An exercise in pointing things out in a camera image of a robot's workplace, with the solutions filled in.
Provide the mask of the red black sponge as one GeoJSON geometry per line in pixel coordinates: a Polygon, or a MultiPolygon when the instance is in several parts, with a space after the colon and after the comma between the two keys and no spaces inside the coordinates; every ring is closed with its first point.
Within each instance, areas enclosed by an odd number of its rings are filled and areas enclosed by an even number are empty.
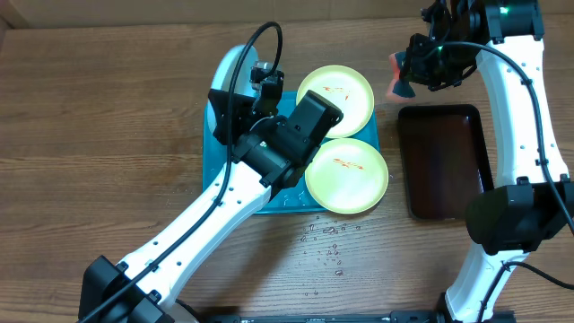
{"type": "Polygon", "coordinates": [[[396,52],[389,56],[393,78],[387,88],[387,98],[398,103],[407,102],[415,98],[415,93],[409,82],[400,78],[405,57],[406,53],[404,51],[396,52]]]}

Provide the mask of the yellow-green plate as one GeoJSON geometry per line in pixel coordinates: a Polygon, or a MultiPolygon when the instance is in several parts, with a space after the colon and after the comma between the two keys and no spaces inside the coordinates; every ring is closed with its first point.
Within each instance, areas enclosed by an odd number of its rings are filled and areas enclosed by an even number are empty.
{"type": "Polygon", "coordinates": [[[372,145],[340,138],[321,145],[305,171],[311,196],[326,210],[338,214],[362,213],[385,195],[387,163],[372,145]]]}
{"type": "Polygon", "coordinates": [[[330,139],[357,134],[368,124],[374,111],[370,83],[348,66],[325,65],[308,74],[299,86],[296,104],[308,90],[329,100],[344,114],[342,121],[327,133],[330,139]]]}

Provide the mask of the light blue plate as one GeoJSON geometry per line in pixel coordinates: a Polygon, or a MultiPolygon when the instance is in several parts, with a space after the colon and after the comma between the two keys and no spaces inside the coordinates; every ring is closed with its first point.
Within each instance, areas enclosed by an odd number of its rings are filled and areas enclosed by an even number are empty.
{"type": "MultiPolygon", "coordinates": [[[[238,45],[227,52],[215,72],[211,85],[212,89],[223,91],[229,90],[230,80],[243,48],[244,45],[238,45]]],[[[252,87],[250,76],[251,69],[258,60],[259,56],[257,50],[255,48],[251,48],[239,70],[239,76],[234,90],[235,93],[250,97],[256,96],[256,91],[252,87]]]]}

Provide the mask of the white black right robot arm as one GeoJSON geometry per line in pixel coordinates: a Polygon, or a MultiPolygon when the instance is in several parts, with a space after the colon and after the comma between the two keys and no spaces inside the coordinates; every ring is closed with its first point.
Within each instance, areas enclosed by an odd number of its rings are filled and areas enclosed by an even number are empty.
{"type": "Polygon", "coordinates": [[[483,78],[497,145],[497,178],[465,217],[472,244],[440,296],[436,322],[511,322],[494,304],[515,268],[573,224],[573,184],[552,130],[544,88],[544,22],[537,0],[436,1],[391,59],[388,92],[404,99],[421,84],[435,92],[483,78]]]}

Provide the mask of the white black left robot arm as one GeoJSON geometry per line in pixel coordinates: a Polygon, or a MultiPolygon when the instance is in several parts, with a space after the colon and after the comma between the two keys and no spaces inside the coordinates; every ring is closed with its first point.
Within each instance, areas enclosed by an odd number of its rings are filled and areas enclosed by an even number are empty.
{"type": "Polygon", "coordinates": [[[213,77],[207,125],[237,148],[208,188],[163,231],[117,264],[83,274],[81,322],[197,322],[178,296],[202,263],[250,215],[297,185],[342,111],[309,91],[287,117],[277,112],[279,69],[228,54],[213,77]]]}

